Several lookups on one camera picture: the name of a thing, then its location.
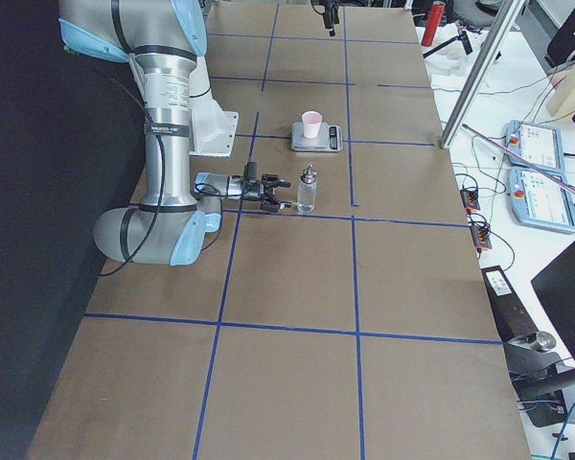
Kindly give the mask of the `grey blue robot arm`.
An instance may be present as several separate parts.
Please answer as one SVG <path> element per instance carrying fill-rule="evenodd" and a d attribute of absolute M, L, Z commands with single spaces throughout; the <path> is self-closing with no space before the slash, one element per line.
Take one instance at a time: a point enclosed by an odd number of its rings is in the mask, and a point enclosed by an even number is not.
<path fill-rule="evenodd" d="M 193 155 L 230 155 L 239 119 L 213 97 L 197 1 L 62 1 L 58 22 L 70 51 L 128 64 L 141 93 L 147 191 L 96 221 L 94 241 L 106 257 L 190 265 L 206 235 L 220 230 L 224 200 L 257 201 L 270 213 L 288 207 L 274 194 L 288 182 L 258 175 L 253 162 L 240 175 L 190 174 Z"/>

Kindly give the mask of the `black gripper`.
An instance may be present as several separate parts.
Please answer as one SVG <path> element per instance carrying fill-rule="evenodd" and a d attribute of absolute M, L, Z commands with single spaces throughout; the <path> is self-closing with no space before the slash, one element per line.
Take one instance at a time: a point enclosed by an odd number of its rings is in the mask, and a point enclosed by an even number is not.
<path fill-rule="evenodd" d="M 283 201 L 274 196 L 263 196 L 263 186 L 265 188 L 289 188 L 290 182 L 273 173 L 263 173 L 261 181 L 256 178 L 243 177 L 241 181 L 241 200 L 260 201 L 260 209 L 268 213 L 279 213 L 281 210 L 290 207 L 289 201 Z"/>
<path fill-rule="evenodd" d="M 334 0 L 316 0 L 315 4 L 323 8 L 322 18 L 325 29 L 328 31 L 330 37 L 335 36 L 334 25 L 339 23 L 337 2 Z"/>

